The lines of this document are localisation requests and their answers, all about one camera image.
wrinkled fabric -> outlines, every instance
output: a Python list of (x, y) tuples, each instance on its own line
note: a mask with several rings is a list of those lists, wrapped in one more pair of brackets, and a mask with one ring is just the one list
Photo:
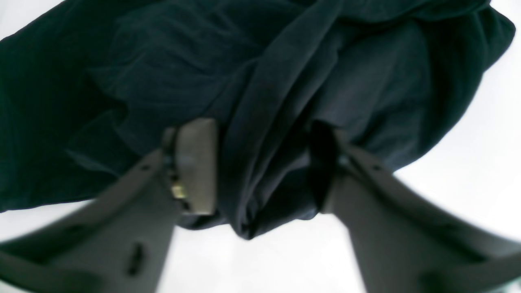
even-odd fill
[(0, 210), (93, 198), (166, 127), (212, 117), (218, 210), (180, 225), (311, 219), (314, 120), (399, 169), (514, 33), (483, 0), (66, 0), (0, 42)]

dark green cloth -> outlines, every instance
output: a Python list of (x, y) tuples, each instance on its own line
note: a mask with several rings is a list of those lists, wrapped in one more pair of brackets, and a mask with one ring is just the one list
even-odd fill
[(203, 116), (220, 125), (218, 212), (181, 226), (251, 239), (312, 218), (315, 119), (405, 166), (514, 33), (482, 0), (66, 0), (0, 42), (0, 210), (95, 197)]

dark fabric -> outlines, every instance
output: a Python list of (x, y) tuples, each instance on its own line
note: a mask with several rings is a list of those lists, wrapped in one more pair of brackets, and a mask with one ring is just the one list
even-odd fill
[(66, 0), (0, 42), (1, 210), (95, 197), (164, 128), (213, 117), (218, 212), (181, 226), (313, 218), (313, 120), (405, 166), (514, 32), (483, 0)]

small screw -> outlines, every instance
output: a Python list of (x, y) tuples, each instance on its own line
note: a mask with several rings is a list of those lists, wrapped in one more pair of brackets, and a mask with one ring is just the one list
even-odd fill
[(172, 193), (173, 193), (173, 197), (176, 199), (186, 199), (187, 198), (187, 193), (186, 193), (183, 185), (179, 181), (175, 181), (172, 184)]

white background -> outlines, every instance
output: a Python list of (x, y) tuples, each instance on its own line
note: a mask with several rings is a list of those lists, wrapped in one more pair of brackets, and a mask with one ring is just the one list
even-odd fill
[[(0, 0), (0, 39), (59, 0)], [(521, 28), (521, 1), (495, 0)], [(432, 202), (521, 241), (521, 36), (486, 72), (457, 126), (396, 175)], [(0, 214), (0, 240), (32, 231), (84, 203)], [(21, 293), (0, 283), (0, 291)], [(252, 241), (227, 226), (176, 229), (158, 293), (363, 293), (346, 229), (332, 216), (294, 221)]]

